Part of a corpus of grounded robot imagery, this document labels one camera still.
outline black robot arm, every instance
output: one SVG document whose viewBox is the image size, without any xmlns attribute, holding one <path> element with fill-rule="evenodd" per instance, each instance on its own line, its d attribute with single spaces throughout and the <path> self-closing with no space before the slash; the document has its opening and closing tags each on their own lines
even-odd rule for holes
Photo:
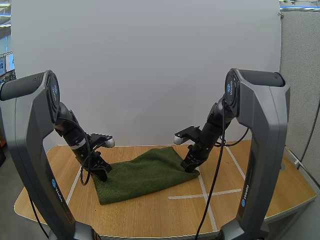
<svg viewBox="0 0 320 240">
<path fill-rule="evenodd" d="M 173 142 L 195 142 L 181 165 L 192 172 L 204 163 L 235 117 L 251 130 L 251 147 L 242 196 L 236 218 L 221 227 L 225 240 L 257 240 L 268 237 L 264 222 L 275 190 L 285 148 L 290 87 L 279 73 L 232 68 L 225 78 L 225 94 L 215 103 L 203 129 L 188 127 Z"/>
<path fill-rule="evenodd" d="M 187 140 L 194 142 L 194 145 L 188 146 L 189 152 L 181 163 L 186 172 L 191 173 L 208 159 L 212 148 L 222 135 L 223 115 L 225 117 L 225 129 L 235 117 L 228 105 L 225 106 L 225 112 L 223 113 L 222 104 L 224 104 L 224 100 L 225 96 L 212 106 L 202 130 L 199 127 L 190 126 L 174 135 L 173 142 L 176 145 L 180 145 Z"/>
<path fill-rule="evenodd" d="M 114 147 L 115 141 L 112 136 L 95 133 L 88 135 L 80 127 L 74 113 L 68 110 L 62 102 L 60 102 L 54 130 L 64 138 L 81 164 L 80 179 L 83 185 L 87 184 L 90 174 L 97 176 L 103 182 L 107 180 L 107 173 L 110 172 L 112 167 L 103 160 L 101 153 L 95 151 L 95 149 L 98 147 Z M 85 182 L 82 178 L 82 168 L 88 171 Z"/>
</svg>

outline logo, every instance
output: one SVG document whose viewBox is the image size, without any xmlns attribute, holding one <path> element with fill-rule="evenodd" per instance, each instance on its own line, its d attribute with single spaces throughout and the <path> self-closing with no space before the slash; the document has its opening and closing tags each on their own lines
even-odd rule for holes
<svg viewBox="0 0 320 240">
<path fill-rule="evenodd" d="M 54 188 L 56 188 L 56 181 L 54 180 L 54 179 L 52 179 L 52 186 L 54 187 Z"/>
<path fill-rule="evenodd" d="M 243 197 L 243 199 L 242 199 L 242 201 L 241 201 L 242 207 L 244 207 L 244 206 L 246 205 L 246 198 L 247 198 L 247 194 L 248 194 L 248 189 L 249 189 L 249 185 L 247 185 L 247 186 L 245 187 L 244 197 Z"/>
<path fill-rule="evenodd" d="M 56 91 L 58 91 L 56 88 L 57 88 L 56 85 L 54 85 L 54 88 L 52 88 L 52 92 L 53 92 L 53 96 L 54 96 L 55 101 L 57 101 L 57 97 L 56 97 L 57 92 Z"/>
<path fill-rule="evenodd" d="M 57 188 L 57 184 L 56 184 L 56 181 L 54 180 L 54 179 L 52 179 L 52 186 L 53 186 L 53 188 L 55 189 L 55 191 L 56 191 L 56 194 L 58 195 L 58 197 L 59 197 L 59 199 L 60 199 L 60 201 L 62 202 L 62 197 L 61 197 L 61 194 L 59 193 L 59 190 L 58 190 L 58 188 Z"/>
</svg>

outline gray wall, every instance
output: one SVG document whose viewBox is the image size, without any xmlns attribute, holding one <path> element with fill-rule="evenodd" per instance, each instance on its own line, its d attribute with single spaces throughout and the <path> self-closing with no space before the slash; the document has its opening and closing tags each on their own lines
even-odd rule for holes
<svg viewBox="0 0 320 240">
<path fill-rule="evenodd" d="M 88 133 L 118 146 L 172 144 L 204 125 L 230 68 L 279 70 L 278 11 L 278 0 L 15 0 L 16 75 L 52 69 Z M 226 139 L 244 131 L 234 121 Z M 56 144 L 65 144 L 56 133 L 44 141 Z"/>
<path fill-rule="evenodd" d="M 7 48 L 7 53 L 12 52 L 11 34 L 6 36 L 6 48 Z"/>
<path fill-rule="evenodd" d="M 6 53 L 6 38 L 3 37 L 0 39 L 0 54 Z"/>
<path fill-rule="evenodd" d="M 282 20 L 281 73 L 291 83 L 290 116 L 286 144 L 320 182 L 320 12 L 284 12 Z M 312 132 L 315 118 L 316 125 Z M 312 180 L 299 171 L 320 195 Z M 320 198 L 317 196 L 282 240 L 320 239 Z"/>
</svg>

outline green towel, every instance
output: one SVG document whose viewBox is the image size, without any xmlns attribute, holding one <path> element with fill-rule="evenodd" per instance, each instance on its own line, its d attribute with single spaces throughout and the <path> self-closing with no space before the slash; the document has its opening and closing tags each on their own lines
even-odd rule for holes
<svg viewBox="0 0 320 240">
<path fill-rule="evenodd" d="M 173 147 L 153 148 L 131 161 L 112 163 L 103 182 L 92 176 L 101 205 L 160 191 L 189 181 L 200 173 L 185 172 L 182 158 Z"/>
</svg>

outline wooden tabletop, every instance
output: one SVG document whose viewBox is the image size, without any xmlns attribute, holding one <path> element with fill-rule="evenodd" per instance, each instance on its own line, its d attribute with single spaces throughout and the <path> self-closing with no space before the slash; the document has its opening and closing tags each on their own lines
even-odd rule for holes
<svg viewBox="0 0 320 240">
<path fill-rule="evenodd" d="M 238 210 L 247 171 L 250 141 L 225 147 L 201 233 L 214 232 L 234 219 Z M 108 163 L 128 161 L 152 148 L 164 146 L 116 146 L 99 148 Z M 173 146 L 184 158 L 187 145 Z M 82 186 L 80 165 L 68 146 L 51 148 L 47 157 L 52 171 L 77 221 L 91 225 L 100 235 L 118 237 L 170 237 L 192 235 L 198 225 L 213 181 L 219 148 L 199 168 L 200 176 L 188 182 L 126 201 L 100 205 L 92 179 Z M 266 221 L 312 201 L 316 194 L 300 172 L 284 156 Z M 18 215 L 35 220 L 24 188 L 14 205 Z"/>
</svg>

